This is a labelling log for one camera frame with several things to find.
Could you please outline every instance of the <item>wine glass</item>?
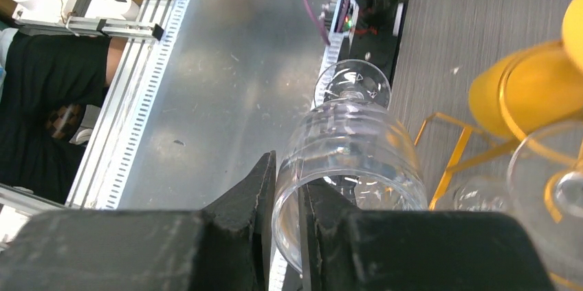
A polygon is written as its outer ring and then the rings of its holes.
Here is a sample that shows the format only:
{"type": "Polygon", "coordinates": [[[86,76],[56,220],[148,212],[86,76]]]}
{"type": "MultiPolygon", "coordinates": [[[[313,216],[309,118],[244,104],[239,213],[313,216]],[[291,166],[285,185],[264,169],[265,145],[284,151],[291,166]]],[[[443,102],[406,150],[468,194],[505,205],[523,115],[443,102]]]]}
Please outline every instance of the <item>wine glass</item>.
{"type": "Polygon", "coordinates": [[[326,69],[316,107],[297,126],[276,183],[272,232],[278,249],[301,272],[297,190],[323,178],[362,209],[427,209],[413,142],[388,112],[391,89],[366,61],[326,69]]]}
{"type": "Polygon", "coordinates": [[[477,175],[449,189],[435,203],[436,211],[511,211],[506,182],[499,177],[477,175]]]}
{"type": "Polygon", "coordinates": [[[543,127],[520,144],[507,172],[514,216],[555,284],[574,290],[583,290],[582,143],[583,122],[543,127]]]}

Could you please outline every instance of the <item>clear plastic cup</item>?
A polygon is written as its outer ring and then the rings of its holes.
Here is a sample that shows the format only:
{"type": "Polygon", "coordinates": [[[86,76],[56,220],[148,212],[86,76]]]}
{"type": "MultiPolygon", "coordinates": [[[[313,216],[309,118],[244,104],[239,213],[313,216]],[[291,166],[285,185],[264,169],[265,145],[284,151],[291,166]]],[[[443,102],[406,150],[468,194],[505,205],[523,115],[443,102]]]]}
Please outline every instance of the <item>clear plastic cup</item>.
{"type": "Polygon", "coordinates": [[[291,135],[276,183],[272,232],[284,258],[299,272],[297,190],[302,185],[323,178],[363,209],[428,207],[413,142],[386,107],[375,103],[381,98],[388,106],[390,88],[384,75],[364,61],[340,62],[328,70],[319,82],[327,77],[331,82],[322,88],[333,94],[291,135]]]}

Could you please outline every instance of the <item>metal table surface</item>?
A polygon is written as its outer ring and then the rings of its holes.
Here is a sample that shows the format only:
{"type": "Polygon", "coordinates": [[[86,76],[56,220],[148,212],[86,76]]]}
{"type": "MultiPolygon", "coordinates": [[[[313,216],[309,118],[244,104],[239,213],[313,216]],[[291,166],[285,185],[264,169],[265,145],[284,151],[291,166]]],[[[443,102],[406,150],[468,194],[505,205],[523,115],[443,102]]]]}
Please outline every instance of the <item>metal table surface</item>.
{"type": "Polygon", "coordinates": [[[201,208],[281,154],[324,48],[302,0],[190,0],[118,208],[201,208]]]}

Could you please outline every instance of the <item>gray table surface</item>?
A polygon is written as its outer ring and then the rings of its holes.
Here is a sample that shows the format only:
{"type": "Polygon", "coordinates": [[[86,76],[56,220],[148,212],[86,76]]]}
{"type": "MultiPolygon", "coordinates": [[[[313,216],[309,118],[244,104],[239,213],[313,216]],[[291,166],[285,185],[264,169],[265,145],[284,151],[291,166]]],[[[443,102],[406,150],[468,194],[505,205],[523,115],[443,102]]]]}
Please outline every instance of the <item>gray table surface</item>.
{"type": "MultiPolygon", "coordinates": [[[[316,11],[325,0],[312,0],[316,11]]],[[[391,111],[416,134],[435,111],[472,122],[472,80],[560,36],[570,0],[410,0],[391,111]]],[[[201,208],[309,109],[323,45],[301,0],[192,0],[120,208],[201,208]]],[[[459,130],[431,125],[418,153],[432,193],[459,130]]],[[[471,141],[467,155],[484,149],[471,141]]],[[[460,174],[503,176],[508,157],[460,174]]]]}

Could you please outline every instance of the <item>small clear glass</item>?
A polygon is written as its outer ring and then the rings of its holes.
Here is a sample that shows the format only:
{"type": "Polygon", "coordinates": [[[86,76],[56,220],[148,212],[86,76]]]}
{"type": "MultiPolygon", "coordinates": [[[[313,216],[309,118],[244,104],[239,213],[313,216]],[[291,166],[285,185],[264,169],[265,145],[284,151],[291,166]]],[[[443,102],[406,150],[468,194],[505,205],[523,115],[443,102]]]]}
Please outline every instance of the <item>small clear glass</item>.
{"type": "Polygon", "coordinates": [[[391,89],[365,61],[347,60],[322,73],[311,110],[283,153],[272,232],[278,249],[301,272],[298,188],[323,178],[358,207],[427,209],[413,142],[388,112],[391,89]]]}
{"type": "Polygon", "coordinates": [[[508,213],[511,204],[504,179],[477,175],[445,192],[435,203],[435,210],[508,213]]]}

